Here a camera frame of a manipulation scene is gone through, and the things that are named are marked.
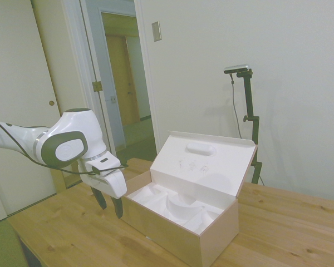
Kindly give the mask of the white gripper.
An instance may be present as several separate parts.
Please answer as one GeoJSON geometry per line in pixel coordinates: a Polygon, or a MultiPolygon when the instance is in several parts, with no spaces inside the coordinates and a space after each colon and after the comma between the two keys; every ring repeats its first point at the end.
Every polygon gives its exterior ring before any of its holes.
{"type": "Polygon", "coordinates": [[[107,204],[102,194],[112,196],[115,214],[118,219],[122,218],[124,210],[121,197],[126,194],[127,186],[124,175],[120,169],[114,170],[105,176],[81,174],[81,180],[91,186],[92,193],[100,208],[105,210],[107,204]]]}

